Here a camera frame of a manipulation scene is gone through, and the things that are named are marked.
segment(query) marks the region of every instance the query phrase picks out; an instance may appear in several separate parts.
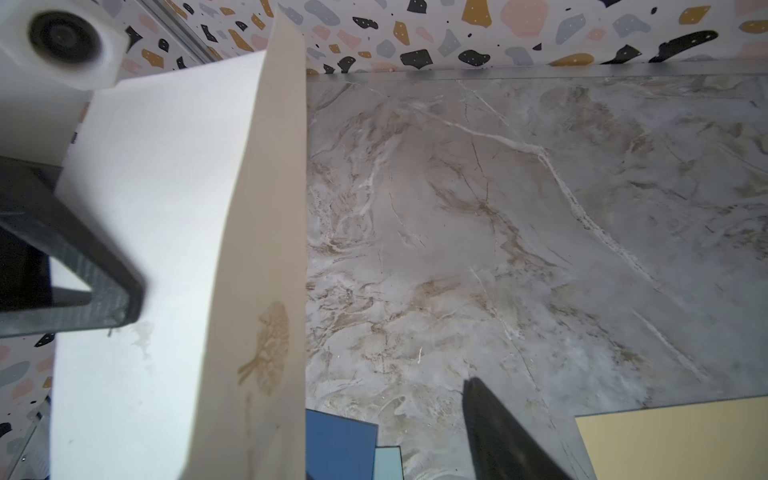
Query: pink speck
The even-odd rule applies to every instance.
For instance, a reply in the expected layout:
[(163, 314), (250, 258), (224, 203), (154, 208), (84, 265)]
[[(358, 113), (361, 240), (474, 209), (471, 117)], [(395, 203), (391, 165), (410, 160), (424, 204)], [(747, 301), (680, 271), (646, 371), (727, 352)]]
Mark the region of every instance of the pink speck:
[(545, 0), (509, 0), (499, 15), (519, 38), (536, 38), (549, 14)]
[(371, 70), (373, 71), (398, 71), (397, 65), (386, 63), (385, 61), (374, 61), (371, 64)]
[(433, 41), (433, 40), (434, 40), (434, 38), (432, 38), (432, 36), (431, 36), (431, 35), (429, 34), (429, 32), (427, 31), (427, 29), (426, 29), (426, 28), (424, 28), (424, 27), (418, 27), (418, 28), (416, 29), (416, 34), (417, 34), (419, 37), (421, 37), (421, 38), (424, 38), (426, 41)]
[(18, 397), (22, 397), (35, 389), (35, 382), (32, 379), (23, 379), (16, 385), (16, 388), (11, 392), (11, 397), (16, 400)]
[(123, 58), (123, 63), (121, 64), (121, 67), (123, 68), (123, 70), (129, 71), (134, 75), (138, 75), (141, 69), (143, 68), (141, 65), (131, 60), (130, 58)]
[(318, 37), (322, 38), (323, 40), (328, 40), (329, 35), (331, 35), (331, 31), (328, 28), (323, 27), (322, 25), (317, 25), (315, 28), (312, 29)]
[(736, 15), (742, 16), (768, 7), (768, 0), (736, 0)]
[(0, 362), (8, 358), (8, 355), (11, 354), (11, 347), (7, 345), (0, 345)]
[(49, 356), (47, 359), (38, 363), (37, 368), (38, 368), (38, 372), (40, 373), (47, 372), (48, 370), (53, 369), (53, 355)]
[(768, 58), (768, 41), (748, 41), (741, 46), (737, 58)]
[(605, 35), (605, 30), (602, 28), (592, 28), (589, 33), (587, 33), (587, 38), (590, 40), (600, 41), (603, 39), (603, 35)]
[(160, 29), (157, 27), (157, 23), (155, 23), (154, 20), (152, 20), (152, 17), (146, 13), (139, 15), (139, 23), (141, 23), (144, 27), (147, 28), (147, 30), (152, 31), (153, 33), (160, 33)]
[(341, 41), (343, 41), (344, 44), (351, 49), (357, 48), (357, 45), (360, 45), (360, 42), (362, 41), (362, 38), (357, 38), (356, 36), (350, 35), (343, 30), (339, 30), (339, 33), (337, 33), (336, 36), (341, 38)]
[(250, 44), (253, 45), (256, 50), (266, 49), (267, 43), (269, 43), (269, 39), (260, 37), (259, 35), (252, 35), (250, 38)]

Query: black metal holder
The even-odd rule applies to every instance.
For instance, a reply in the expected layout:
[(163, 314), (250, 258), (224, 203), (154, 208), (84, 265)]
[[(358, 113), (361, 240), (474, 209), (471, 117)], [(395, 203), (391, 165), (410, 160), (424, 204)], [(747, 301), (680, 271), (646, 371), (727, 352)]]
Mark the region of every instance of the black metal holder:
[(477, 480), (571, 480), (478, 378), (462, 396)]
[[(126, 266), (62, 204), (50, 178), (12, 159), (0, 159), (0, 229), (4, 235), (0, 338), (33, 333), (103, 329), (135, 322), (143, 288)], [(51, 289), (47, 257), (54, 257), (91, 288), (90, 293)], [(21, 268), (7, 265), (20, 260)]]

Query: terrazzo pattern wall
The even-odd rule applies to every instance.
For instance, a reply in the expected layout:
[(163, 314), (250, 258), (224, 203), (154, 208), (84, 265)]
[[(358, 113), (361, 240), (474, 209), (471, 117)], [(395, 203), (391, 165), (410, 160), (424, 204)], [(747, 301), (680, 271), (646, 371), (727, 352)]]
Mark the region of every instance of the terrazzo pattern wall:
[(166, 1), (216, 58), (285, 12), (309, 74), (768, 57), (768, 0)]
[(26, 435), (53, 378), (53, 335), (0, 339), (0, 478), (24, 448)]
[(193, 67), (197, 62), (135, 0), (93, 0), (130, 39), (120, 79)]

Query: gray marble surface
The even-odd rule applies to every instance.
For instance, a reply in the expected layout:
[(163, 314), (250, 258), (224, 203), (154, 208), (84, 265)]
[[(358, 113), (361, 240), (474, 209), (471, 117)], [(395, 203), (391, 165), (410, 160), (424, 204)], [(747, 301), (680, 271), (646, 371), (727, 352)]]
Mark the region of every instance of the gray marble surface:
[(768, 393), (768, 78), (308, 88), (307, 407), (406, 478), (470, 376), (579, 479), (576, 415)]

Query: marble veining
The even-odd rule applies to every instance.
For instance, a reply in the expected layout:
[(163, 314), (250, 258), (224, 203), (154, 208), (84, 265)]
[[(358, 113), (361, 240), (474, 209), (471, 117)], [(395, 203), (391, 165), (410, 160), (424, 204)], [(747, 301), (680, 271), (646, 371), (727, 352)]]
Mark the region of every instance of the marble veining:
[(478, 376), (575, 415), (768, 393), (768, 79), (310, 83), (307, 406), (474, 478)]

